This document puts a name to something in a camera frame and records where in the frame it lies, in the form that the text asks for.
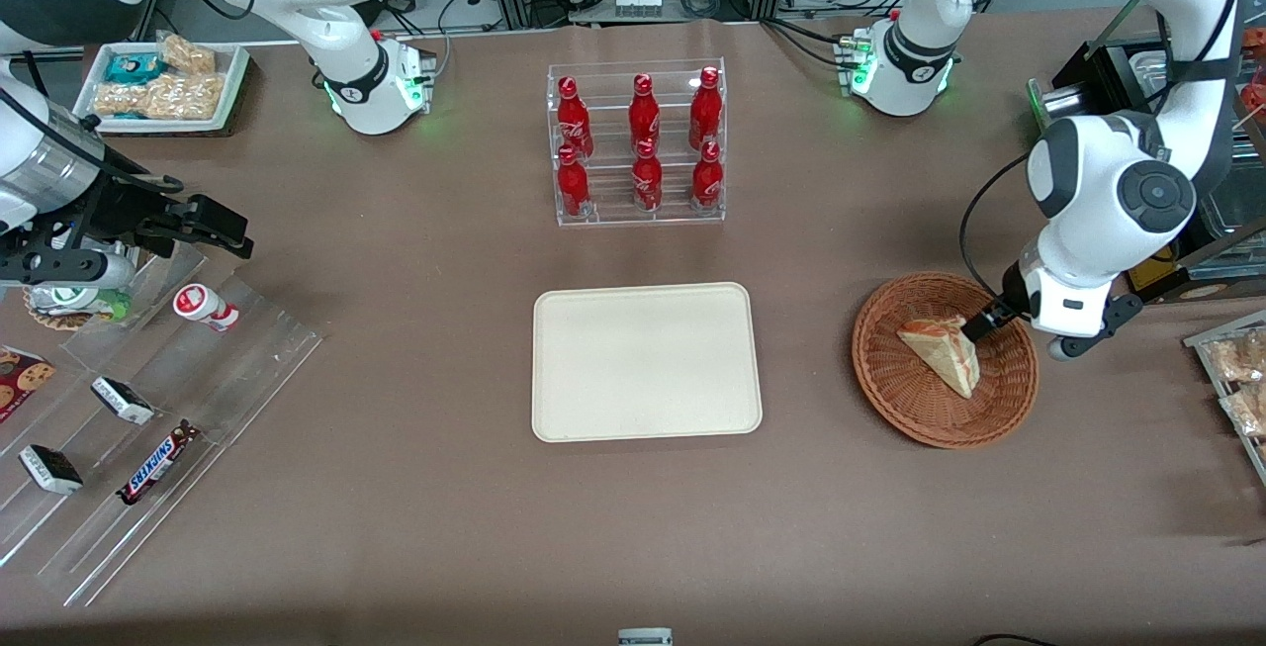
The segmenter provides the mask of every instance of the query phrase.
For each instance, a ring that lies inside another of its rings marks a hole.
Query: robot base
[[[436,87],[434,56],[424,58],[415,47],[396,41],[382,41],[379,46],[387,52],[387,75],[366,101],[348,104],[334,95],[329,84],[325,86],[334,111],[342,115],[343,122],[353,130],[371,136],[391,132],[409,122],[411,115],[429,113]]]
[[[932,100],[944,91],[953,61],[947,61],[939,75],[928,67],[931,72],[928,79],[923,82],[910,82],[904,70],[887,60],[884,49],[884,37],[891,27],[891,20],[877,20],[870,28],[856,29],[852,49],[836,47],[838,61],[857,66],[856,70],[841,70],[841,87],[846,95],[867,100],[884,114],[917,115],[928,109]]]

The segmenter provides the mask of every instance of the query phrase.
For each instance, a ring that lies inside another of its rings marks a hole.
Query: brown tablecloth
[[[1153,308],[1042,358],[1028,422],[924,448],[846,356],[887,277],[961,272],[960,214],[1033,141],[1024,95],[1110,11],[981,15],[943,99],[890,119],[756,25],[461,38],[434,113],[362,138],[299,47],[258,47],[230,139],[113,141],[247,214],[239,272],[328,339],[90,609],[0,570],[5,643],[682,646],[1266,642],[1262,488],[1181,337],[1260,303]],[[849,25],[825,25],[851,29]],[[724,56],[729,218],[558,229],[551,63]],[[991,276],[1041,217],[981,204]],[[546,445],[529,426],[547,290],[732,280],[752,296],[749,436]],[[4,341],[62,339],[0,308]]]

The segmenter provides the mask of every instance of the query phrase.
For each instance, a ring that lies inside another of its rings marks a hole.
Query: clear acrylic shelf
[[[22,550],[20,561],[43,565],[39,580],[66,605],[90,604],[100,594],[320,343],[313,331],[239,277],[205,270],[186,276],[187,266],[179,258],[167,261],[173,270],[151,286],[158,303],[154,312],[135,315],[130,326],[99,327],[66,343],[85,366],[71,367],[57,386],[51,381],[37,393],[32,400],[43,395],[51,405],[30,412],[28,424],[5,440],[0,564]],[[230,331],[216,333],[162,312],[179,286],[194,277],[239,308],[242,317]],[[158,413],[144,426],[115,417],[89,389],[100,374],[130,385]],[[53,380],[60,377],[61,369]],[[181,419],[203,433],[149,493],[125,505],[115,491]],[[28,443],[66,453],[84,488],[68,497],[42,490],[16,457]]]
[[[546,81],[546,123],[549,133],[551,179],[555,190],[555,214],[558,225],[639,225],[651,223],[719,223],[725,218],[725,190],[722,187],[720,208],[711,214],[696,213],[690,205],[691,179],[699,151],[690,148],[690,103],[699,89],[699,72],[706,66],[720,71],[718,90],[725,100],[725,61],[615,61],[615,63],[552,65]],[[633,75],[651,75],[655,99],[660,101],[660,163],[663,165],[663,203],[653,213],[633,204],[633,149],[629,137],[628,110],[633,101]],[[589,194],[594,213],[572,218],[563,212],[558,191],[558,79],[573,77],[580,99],[589,108],[594,134],[594,155],[584,162],[589,172]],[[718,142],[720,162],[727,177],[728,104],[722,108]]]

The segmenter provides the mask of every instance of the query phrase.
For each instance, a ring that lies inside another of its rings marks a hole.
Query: woven plate
[[[896,336],[913,318],[971,318],[989,295],[967,277],[918,272],[882,285],[853,324],[853,367],[875,409],[910,438],[939,448],[976,448],[1024,421],[1037,394],[1037,355],[1022,323],[976,346],[980,384],[963,399]]]

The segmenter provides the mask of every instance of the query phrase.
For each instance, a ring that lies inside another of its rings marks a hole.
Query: red bottle
[[[717,139],[720,128],[720,90],[717,84],[720,81],[720,71],[715,67],[705,67],[699,73],[699,90],[690,103],[690,148],[701,149],[703,142]]]
[[[637,151],[637,142],[642,139],[655,142],[656,147],[660,144],[660,101],[655,101],[655,95],[651,92],[651,75],[644,72],[633,79],[629,132],[633,151]]]
[[[576,148],[585,158],[594,155],[594,133],[589,128],[589,108],[580,101],[573,77],[558,79],[558,130],[563,144]]]
[[[660,210],[663,200],[663,167],[655,158],[653,139],[637,142],[637,161],[633,162],[633,205],[643,212]]]
[[[720,168],[720,146],[714,141],[704,142],[700,153],[703,158],[695,165],[690,208],[700,214],[713,214],[720,205],[722,180],[725,177]]]
[[[562,195],[562,210],[572,218],[585,218],[594,213],[594,203],[589,199],[589,175],[580,165],[575,147],[558,149],[558,193]]]

